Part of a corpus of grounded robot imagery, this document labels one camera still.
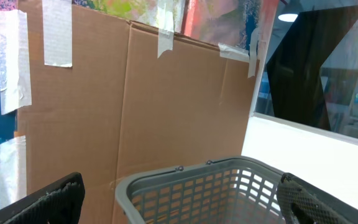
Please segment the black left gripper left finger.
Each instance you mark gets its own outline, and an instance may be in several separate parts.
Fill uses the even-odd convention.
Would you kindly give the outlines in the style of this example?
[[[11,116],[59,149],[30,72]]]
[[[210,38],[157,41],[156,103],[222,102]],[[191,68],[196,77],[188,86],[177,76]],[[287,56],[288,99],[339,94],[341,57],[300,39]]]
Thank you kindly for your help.
[[[0,224],[78,224],[84,198],[82,175],[73,172],[0,209]]]

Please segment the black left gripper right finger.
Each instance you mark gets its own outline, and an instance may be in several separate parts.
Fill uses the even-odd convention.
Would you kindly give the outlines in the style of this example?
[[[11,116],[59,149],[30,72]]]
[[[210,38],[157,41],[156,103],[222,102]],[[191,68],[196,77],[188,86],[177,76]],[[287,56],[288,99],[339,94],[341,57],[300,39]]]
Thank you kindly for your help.
[[[277,200],[287,223],[358,224],[358,209],[291,173],[282,175]]]

